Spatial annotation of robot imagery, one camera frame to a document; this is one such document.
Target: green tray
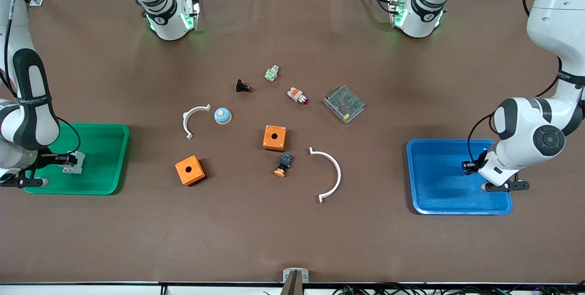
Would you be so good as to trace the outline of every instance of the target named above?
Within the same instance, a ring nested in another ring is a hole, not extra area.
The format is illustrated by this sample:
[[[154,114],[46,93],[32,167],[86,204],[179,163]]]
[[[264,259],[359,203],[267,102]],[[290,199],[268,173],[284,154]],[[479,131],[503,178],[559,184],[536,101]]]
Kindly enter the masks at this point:
[[[35,177],[46,177],[49,185],[25,188],[28,193],[109,195],[119,185],[130,130],[124,124],[72,123],[81,136],[79,151],[85,154],[81,174],[64,174],[57,165],[37,170]],[[66,124],[49,146],[53,152],[68,152],[77,145],[77,136]]]

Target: orange box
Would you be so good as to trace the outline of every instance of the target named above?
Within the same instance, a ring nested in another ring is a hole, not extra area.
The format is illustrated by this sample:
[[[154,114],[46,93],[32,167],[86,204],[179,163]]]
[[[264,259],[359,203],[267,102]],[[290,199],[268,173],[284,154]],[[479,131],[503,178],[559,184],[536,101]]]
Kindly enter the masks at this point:
[[[287,139],[287,128],[281,126],[266,126],[264,142],[265,150],[284,151],[284,142]]]
[[[181,183],[190,186],[205,178],[205,172],[196,156],[191,156],[175,164]]]

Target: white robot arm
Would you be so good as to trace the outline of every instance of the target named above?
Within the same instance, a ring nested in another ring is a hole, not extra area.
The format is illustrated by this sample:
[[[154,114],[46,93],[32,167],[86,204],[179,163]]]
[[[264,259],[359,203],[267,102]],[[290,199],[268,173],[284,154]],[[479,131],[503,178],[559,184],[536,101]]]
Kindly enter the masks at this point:
[[[31,0],[0,0],[0,52],[5,85],[16,102],[0,99],[0,185],[42,186],[34,170],[75,161],[69,154],[55,155],[47,147],[59,136],[57,116],[43,63],[28,28]],[[181,38],[196,25],[196,0],[137,0],[150,28],[164,40]],[[31,170],[32,176],[25,177]]]
[[[447,0],[393,0],[393,25],[422,38],[439,25]],[[524,181],[509,181],[519,170],[548,161],[564,148],[565,137],[583,120],[585,85],[585,0],[536,0],[528,19],[530,39],[562,61],[558,86],[551,98],[515,97],[503,101],[493,115],[500,142],[475,161],[465,161],[466,172],[479,172],[485,191],[526,189]]]

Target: blue and white round button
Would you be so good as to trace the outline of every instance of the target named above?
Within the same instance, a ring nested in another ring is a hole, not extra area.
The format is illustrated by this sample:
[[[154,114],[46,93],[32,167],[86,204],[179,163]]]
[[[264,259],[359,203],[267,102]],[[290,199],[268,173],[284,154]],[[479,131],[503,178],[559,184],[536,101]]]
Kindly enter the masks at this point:
[[[225,107],[220,107],[219,109],[215,110],[213,118],[218,124],[227,124],[232,121],[232,112],[230,112]]]

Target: blue tray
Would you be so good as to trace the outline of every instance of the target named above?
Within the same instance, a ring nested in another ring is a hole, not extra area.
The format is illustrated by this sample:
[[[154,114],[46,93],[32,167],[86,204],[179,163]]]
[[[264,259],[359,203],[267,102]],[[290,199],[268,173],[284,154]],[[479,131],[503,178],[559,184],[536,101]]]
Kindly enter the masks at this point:
[[[509,193],[485,193],[480,174],[466,176],[461,162],[469,160],[466,139],[414,139],[408,142],[412,204],[429,215],[505,215],[512,211]],[[491,140],[472,140],[474,157]]]

